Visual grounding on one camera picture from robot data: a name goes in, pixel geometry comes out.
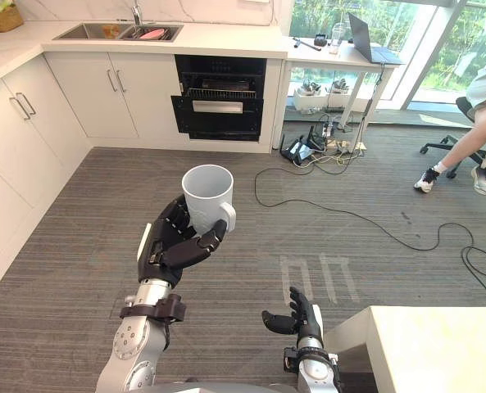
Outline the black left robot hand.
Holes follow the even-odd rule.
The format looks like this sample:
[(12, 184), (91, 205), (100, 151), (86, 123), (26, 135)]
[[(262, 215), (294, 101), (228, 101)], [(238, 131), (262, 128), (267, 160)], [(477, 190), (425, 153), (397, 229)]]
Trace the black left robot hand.
[(157, 278), (176, 287), (183, 269), (208, 258), (227, 232), (223, 219), (201, 236), (190, 225), (183, 195), (171, 201), (152, 223), (138, 261), (138, 278)]

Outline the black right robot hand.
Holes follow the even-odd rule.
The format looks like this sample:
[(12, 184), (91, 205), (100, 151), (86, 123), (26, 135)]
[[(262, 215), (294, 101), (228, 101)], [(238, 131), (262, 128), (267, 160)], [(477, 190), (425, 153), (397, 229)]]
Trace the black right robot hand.
[(290, 316), (271, 314), (267, 310), (261, 312), (262, 321), (272, 332), (284, 335), (298, 335), (298, 341), (305, 337), (314, 337), (322, 341), (320, 325), (311, 302), (296, 287), (289, 288), (289, 303), (292, 309)]

